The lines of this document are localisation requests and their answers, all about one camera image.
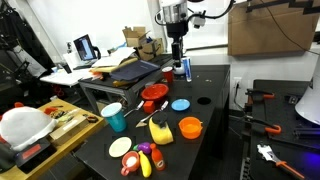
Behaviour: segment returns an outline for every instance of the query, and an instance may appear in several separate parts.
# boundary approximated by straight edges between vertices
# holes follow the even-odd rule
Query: wooden table
[[[72,104],[69,104],[63,100],[56,99],[48,104],[41,106],[39,109],[44,111],[45,108],[51,106],[63,106],[59,108],[61,110],[72,110],[78,108]],[[94,115],[88,111],[81,109],[79,114],[88,114]],[[72,151],[75,147],[80,145],[86,138],[88,138],[91,134],[97,132],[105,125],[105,120],[101,117],[98,117],[99,121],[96,123],[89,123],[81,132],[79,132],[76,136],[67,141],[64,145],[56,147],[57,151],[50,156],[47,160],[42,162],[39,166],[33,169],[28,174],[23,173],[17,166],[14,166],[10,170],[5,173],[0,174],[0,180],[16,180],[16,179],[37,179],[41,174],[45,173],[48,169],[50,169],[55,163],[57,163],[60,159],[62,159],[66,154]]]

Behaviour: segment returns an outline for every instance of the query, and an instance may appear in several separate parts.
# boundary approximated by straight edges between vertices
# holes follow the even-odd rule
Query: blue plate
[[[190,102],[186,99],[177,99],[173,101],[173,103],[171,104],[172,109],[175,111],[186,110],[188,109],[189,106],[190,106]]]

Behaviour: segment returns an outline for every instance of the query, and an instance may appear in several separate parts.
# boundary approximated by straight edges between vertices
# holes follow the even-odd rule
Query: white helmet
[[[56,124],[56,120],[38,109],[19,107],[3,114],[0,135],[19,152],[49,134]]]

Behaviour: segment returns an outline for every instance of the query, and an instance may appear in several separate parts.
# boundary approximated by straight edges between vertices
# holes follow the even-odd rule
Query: metal frame
[[[261,9],[261,8],[276,6],[276,5],[285,4],[285,3],[289,3],[289,8],[304,8],[303,14],[320,12],[320,7],[312,7],[313,0],[308,0],[305,2],[296,2],[296,0],[275,0],[275,1],[266,2],[262,4],[257,4],[257,5],[251,5],[251,1],[252,0],[247,0],[247,2],[249,3],[247,7],[247,13],[252,12],[252,10],[254,9]]]
[[[173,61],[170,60],[164,65],[162,65],[162,67],[171,66],[172,64],[173,64]],[[106,93],[113,93],[113,94],[124,96],[127,100],[128,107],[130,107],[136,103],[136,99],[137,99],[136,93],[138,93],[140,89],[143,88],[147,82],[158,81],[161,77],[162,77],[161,70],[155,71],[150,75],[146,76],[145,78],[141,79],[139,82],[137,82],[135,85],[133,85],[130,89],[127,89],[127,90],[116,88],[116,87],[103,86],[99,84],[92,84],[92,83],[83,82],[83,81],[79,81],[79,84],[84,94],[87,96],[89,103],[93,109],[93,112],[98,115],[100,114],[100,112],[96,104],[97,99],[94,97],[92,90],[100,90]]]

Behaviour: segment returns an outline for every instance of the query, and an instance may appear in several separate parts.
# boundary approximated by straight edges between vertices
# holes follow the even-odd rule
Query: blue cup
[[[101,115],[109,122],[115,132],[122,132],[127,127],[127,123],[121,109],[121,103],[112,103],[101,111]]]

